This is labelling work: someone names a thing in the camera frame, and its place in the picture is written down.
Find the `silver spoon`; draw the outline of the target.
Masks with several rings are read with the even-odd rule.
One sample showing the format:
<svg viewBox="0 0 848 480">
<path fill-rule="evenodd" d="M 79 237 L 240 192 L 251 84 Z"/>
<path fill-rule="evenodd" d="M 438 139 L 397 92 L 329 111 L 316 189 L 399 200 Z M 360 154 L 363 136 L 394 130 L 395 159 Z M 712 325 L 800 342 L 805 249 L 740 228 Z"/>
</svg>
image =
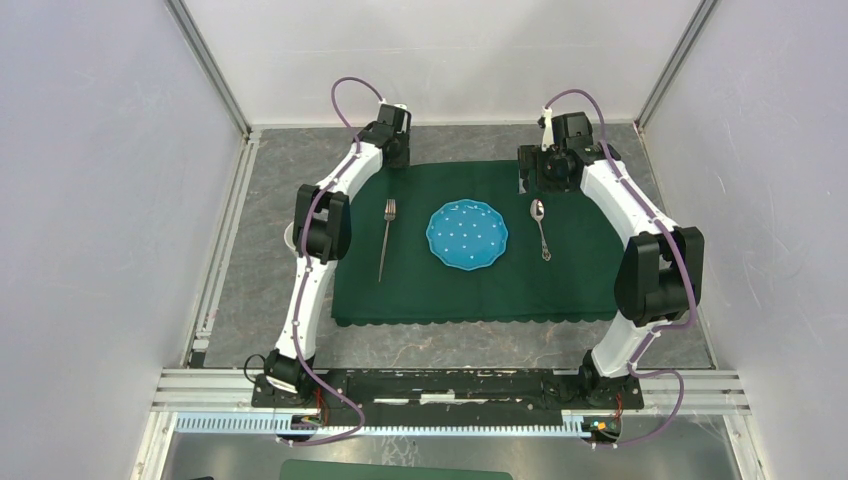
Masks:
<svg viewBox="0 0 848 480">
<path fill-rule="evenodd" d="M 537 224 L 539 235 L 540 235 L 540 244 L 541 244 L 541 256 L 544 261 L 549 262 L 552 259 L 551 252 L 549 250 L 549 246 L 547 243 L 547 239 L 544 232 L 543 220 L 545 218 L 545 207 L 543 202 L 540 199 L 533 199 L 530 204 L 530 215 L 532 219 Z"/>
</svg>

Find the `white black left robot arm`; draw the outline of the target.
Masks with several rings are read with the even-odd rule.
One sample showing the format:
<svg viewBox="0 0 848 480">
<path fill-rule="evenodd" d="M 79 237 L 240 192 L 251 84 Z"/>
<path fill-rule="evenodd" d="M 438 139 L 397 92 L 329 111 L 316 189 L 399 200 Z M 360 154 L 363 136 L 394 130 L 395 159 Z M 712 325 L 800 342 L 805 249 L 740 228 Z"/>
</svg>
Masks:
<svg viewBox="0 0 848 480">
<path fill-rule="evenodd" d="M 318 183 L 303 184 L 297 191 L 291 232 L 296 254 L 292 297 L 283 330 L 257 380 L 290 407 L 306 405 L 314 394 L 306 368 L 315 355 L 329 281 L 352 243 L 352 200 L 382 168 L 410 164 L 411 120 L 405 105 L 381 104 L 376 119 L 353 136 L 339 164 Z"/>
</svg>

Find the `blue polka dot plate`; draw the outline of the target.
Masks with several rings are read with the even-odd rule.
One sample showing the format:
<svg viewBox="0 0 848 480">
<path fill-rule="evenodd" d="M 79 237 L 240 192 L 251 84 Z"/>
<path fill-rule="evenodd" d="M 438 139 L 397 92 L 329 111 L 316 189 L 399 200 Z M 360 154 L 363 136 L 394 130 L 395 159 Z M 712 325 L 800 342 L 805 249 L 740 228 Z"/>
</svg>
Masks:
<svg viewBox="0 0 848 480">
<path fill-rule="evenodd" d="M 461 199 L 433 212 L 425 238 L 430 252 L 442 264 L 469 272 L 492 266 L 505 253 L 509 231 L 494 207 Z"/>
</svg>

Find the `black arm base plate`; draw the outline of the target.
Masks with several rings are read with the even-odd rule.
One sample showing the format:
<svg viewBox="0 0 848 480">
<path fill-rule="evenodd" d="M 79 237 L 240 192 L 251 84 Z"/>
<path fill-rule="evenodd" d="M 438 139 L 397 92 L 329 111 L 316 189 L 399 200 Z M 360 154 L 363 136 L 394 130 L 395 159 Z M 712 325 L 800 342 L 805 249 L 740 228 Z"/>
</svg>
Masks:
<svg viewBox="0 0 848 480">
<path fill-rule="evenodd" d="M 328 427 L 559 426 L 564 411 L 594 415 L 644 407 L 639 381 L 626 376 L 587 386 L 578 374 L 548 369 L 346 370 L 306 379 L 301 393 L 255 381 L 254 408 L 318 409 Z"/>
</svg>

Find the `dark green cloth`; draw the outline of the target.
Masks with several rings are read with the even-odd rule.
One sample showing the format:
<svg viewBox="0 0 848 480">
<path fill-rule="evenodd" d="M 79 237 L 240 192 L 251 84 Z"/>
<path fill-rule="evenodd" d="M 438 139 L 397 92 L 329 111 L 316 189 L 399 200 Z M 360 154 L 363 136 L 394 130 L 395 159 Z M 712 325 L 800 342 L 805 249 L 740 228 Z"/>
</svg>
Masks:
<svg viewBox="0 0 848 480">
<path fill-rule="evenodd" d="M 341 326 L 607 321 L 624 246 L 578 192 L 518 190 L 513 160 L 385 169 L 351 204 L 331 315 Z"/>
</svg>

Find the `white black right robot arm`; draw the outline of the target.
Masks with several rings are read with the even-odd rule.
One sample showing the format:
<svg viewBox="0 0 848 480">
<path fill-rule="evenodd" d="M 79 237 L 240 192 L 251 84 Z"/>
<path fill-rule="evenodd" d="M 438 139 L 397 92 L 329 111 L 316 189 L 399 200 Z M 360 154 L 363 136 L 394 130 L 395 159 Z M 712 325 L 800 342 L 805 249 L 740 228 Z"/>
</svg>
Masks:
<svg viewBox="0 0 848 480">
<path fill-rule="evenodd" d="M 638 362 L 663 330 L 681 317 L 695 318 L 705 239 L 648 198 L 614 149 L 594 139 L 585 113 L 556 115 L 546 107 L 538 124 L 541 141 L 517 149 L 519 193 L 579 192 L 623 245 L 613 286 L 616 315 L 569 385 L 571 399 L 602 408 L 633 393 Z"/>
</svg>

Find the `silver fork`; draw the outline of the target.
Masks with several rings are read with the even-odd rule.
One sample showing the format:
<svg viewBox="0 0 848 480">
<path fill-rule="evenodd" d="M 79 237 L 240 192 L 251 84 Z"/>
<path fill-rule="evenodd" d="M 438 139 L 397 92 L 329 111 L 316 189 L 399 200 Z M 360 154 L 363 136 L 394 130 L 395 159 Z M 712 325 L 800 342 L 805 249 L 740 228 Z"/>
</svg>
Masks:
<svg viewBox="0 0 848 480">
<path fill-rule="evenodd" d="M 397 215 L 396 200 L 394 198 L 389 198 L 386 201 L 385 209 L 384 209 L 385 228 L 384 228 L 384 234 L 383 234 L 383 240 L 382 240 L 382 246 L 381 246 L 379 270 L 378 270 L 378 281 L 379 282 L 382 281 L 383 272 L 384 272 L 384 268 L 385 268 L 385 258 L 386 258 L 386 253 L 387 253 L 390 226 L 391 226 L 391 223 L 396 219 L 396 215 Z"/>
</svg>

